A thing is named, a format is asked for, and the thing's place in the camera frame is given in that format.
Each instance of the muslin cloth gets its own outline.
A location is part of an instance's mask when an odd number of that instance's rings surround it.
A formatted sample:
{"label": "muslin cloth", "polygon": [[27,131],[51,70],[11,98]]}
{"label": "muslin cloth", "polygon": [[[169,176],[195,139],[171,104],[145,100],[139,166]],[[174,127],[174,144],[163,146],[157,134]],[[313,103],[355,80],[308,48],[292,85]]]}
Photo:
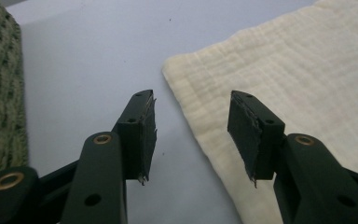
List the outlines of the muslin cloth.
{"label": "muslin cloth", "polygon": [[257,189],[227,133],[230,92],[256,96],[285,133],[322,140],[358,172],[358,0],[322,0],[197,52],[163,74],[244,223],[282,222],[272,181]]}

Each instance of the white cloth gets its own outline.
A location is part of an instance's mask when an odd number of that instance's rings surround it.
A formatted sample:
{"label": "white cloth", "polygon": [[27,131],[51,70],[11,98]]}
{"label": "white cloth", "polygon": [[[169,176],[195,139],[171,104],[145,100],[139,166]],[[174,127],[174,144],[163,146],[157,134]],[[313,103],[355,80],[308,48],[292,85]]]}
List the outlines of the white cloth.
{"label": "white cloth", "polygon": [[244,223],[281,220],[272,181],[257,189],[227,133],[230,92],[256,96],[285,133],[322,140],[358,172],[358,0],[323,0],[163,66],[202,150]]}

